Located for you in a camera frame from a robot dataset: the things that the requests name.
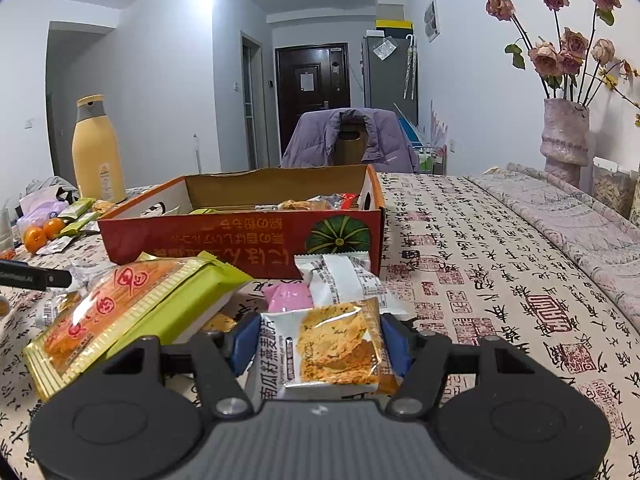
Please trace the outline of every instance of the framed picture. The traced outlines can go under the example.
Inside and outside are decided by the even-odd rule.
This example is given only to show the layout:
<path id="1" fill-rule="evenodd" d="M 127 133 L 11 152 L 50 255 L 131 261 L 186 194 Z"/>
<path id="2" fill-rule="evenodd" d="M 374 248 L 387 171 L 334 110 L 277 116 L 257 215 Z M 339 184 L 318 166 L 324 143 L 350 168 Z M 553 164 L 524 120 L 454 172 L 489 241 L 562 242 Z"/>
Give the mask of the framed picture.
<path id="1" fill-rule="evenodd" d="M 432 0 L 427 6 L 427 10 L 424 13 L 425 33 L 427 39 L 431 41 L 435 40 L 440 34 L 440 24 L 438 23 L 438 6 L 436 0 Z"/>

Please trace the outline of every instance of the gray refrigerator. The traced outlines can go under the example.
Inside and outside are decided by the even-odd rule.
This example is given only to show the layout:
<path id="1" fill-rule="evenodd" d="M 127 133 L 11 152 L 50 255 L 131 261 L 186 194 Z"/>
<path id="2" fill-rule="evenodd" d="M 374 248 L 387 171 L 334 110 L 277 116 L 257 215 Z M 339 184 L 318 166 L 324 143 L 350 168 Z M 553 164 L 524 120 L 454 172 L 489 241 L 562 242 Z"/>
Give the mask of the gray refrigerator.
<path id="1" fill-rule="evenodd" d="M 391 110 L 398 116 L 394 103 L 404 116 L 413 124 L 418 123 L 418 85 L 416 81 L 414 99 L 411 99 L 411 81 L 406 99 L 404 78 L 406 75 L 407 50 L 409 40 L 396 40 L 398 47 L 385 60 L 381 60 L 374 51 L 384 38 L 363 38 L 362 55 L 364 60 L 364 104 L 367 108 Z"/>

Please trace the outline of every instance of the yellow thermos bottle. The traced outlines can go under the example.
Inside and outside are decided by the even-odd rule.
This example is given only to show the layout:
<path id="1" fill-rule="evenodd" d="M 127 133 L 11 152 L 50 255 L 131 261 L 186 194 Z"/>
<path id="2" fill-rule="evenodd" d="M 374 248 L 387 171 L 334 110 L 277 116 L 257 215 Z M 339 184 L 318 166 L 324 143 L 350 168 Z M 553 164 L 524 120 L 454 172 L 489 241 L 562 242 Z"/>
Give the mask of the yellow thermos bottle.
<path id="1" fill-rule="evenodd" d="M 80 196 L 114 203 L 126 198 L 118 139 L 104 111 L 103 95 L 91 95 L 78 101 L 78 121 L 71 153 Z"/>

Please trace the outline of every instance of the purple jacket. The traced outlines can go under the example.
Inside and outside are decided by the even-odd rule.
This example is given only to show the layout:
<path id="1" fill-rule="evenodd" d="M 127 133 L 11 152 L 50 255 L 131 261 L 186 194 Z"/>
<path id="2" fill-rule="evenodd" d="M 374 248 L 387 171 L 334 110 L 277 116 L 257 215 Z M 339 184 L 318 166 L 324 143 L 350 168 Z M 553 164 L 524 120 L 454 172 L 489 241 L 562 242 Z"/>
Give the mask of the purple jacket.
<path id="1" fill-rule="evenodd" d="M 282 167 L 331 166 L 340 118 L 364 120 L 369 142 L 363 164 L 373 164 L 380 172 L 419 173 L 418 158 L 396 114 L 373 108 L 336 108 L 303 114 L 282 157 Z"/>

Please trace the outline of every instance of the dark brown door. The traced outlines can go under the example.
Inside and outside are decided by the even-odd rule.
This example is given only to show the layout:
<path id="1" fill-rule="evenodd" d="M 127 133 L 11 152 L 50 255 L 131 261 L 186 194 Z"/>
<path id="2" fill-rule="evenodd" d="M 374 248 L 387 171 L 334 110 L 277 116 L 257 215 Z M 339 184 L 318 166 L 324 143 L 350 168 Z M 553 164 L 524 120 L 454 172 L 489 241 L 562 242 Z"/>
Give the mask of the dark brown door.
<path id="1" fill-rule="evenodd" d="M 351 106 L 347 44 L 278 48 L 276 66 L 284 153 L 302 114 Z"/>

